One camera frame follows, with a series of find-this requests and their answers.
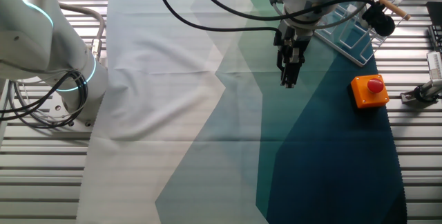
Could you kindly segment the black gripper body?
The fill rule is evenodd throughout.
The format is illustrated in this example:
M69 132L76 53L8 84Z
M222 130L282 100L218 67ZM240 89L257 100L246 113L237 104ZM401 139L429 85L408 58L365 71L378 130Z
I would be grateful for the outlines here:
M293 27L281 21L274 38L274 45L278 47L284 58L304 57L313 34L313 30Z

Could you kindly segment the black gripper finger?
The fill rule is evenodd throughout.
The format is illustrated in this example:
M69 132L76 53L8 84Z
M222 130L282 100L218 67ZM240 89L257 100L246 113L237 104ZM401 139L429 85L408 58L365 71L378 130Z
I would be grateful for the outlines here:
M285 48L280 48L277 53L277 67L280 69L280 85L290 86L288 75L286 74Z
M305 62L305 47L293 48L290 58L289 88L293 88L298 80L299 72Z

